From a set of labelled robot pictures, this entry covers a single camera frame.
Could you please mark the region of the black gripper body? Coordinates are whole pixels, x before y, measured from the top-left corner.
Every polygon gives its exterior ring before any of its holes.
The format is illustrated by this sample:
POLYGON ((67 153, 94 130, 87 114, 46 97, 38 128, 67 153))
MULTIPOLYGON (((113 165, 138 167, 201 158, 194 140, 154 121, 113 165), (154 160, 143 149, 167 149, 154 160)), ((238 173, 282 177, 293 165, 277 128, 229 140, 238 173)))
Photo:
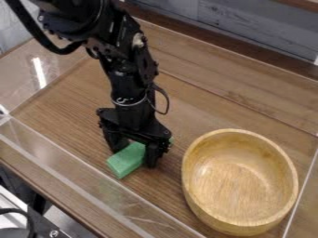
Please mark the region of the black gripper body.
POLYGON ((162 142, 171 137, 170 130, 161 124, 155 116, 155 98, 146 97, 135 104, 119 105, 114 108, 99 108, 99 127, 115 125, 127 139, 142 143, 162 142))

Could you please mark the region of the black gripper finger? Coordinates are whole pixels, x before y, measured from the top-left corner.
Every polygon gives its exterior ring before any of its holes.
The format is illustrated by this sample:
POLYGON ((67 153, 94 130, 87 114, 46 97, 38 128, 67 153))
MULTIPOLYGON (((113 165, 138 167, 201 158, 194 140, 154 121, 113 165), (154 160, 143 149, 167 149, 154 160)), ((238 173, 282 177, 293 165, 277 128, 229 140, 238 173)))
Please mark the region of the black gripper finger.
POLYGON ((150 142, 146 146, 145 162, 149 168, 157 167, 158 160, 169 152, 169 142, 150 142))
POLYGON ((121 129, 115 125, 102 125, 101 129, 113 153, 118 153, 130 145, 129 139, 122 135, 121 129))

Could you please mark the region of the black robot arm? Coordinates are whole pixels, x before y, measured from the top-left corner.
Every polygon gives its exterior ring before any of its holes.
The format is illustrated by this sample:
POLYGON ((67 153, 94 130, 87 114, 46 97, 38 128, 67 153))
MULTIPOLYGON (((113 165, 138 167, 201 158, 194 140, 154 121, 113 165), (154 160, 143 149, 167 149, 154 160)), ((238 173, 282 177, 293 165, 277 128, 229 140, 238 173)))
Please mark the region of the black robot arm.
POLYGON ((110 149, 119 152, 134 140, 146 145, 143 162, 157 166, 169 152, 171 132, 157 119, 159 63, 138 21, 114 0, 30 1, 41 9, 47 30, 82 44, 106 72, 114 106, 99 108, 98 117, 110 149))

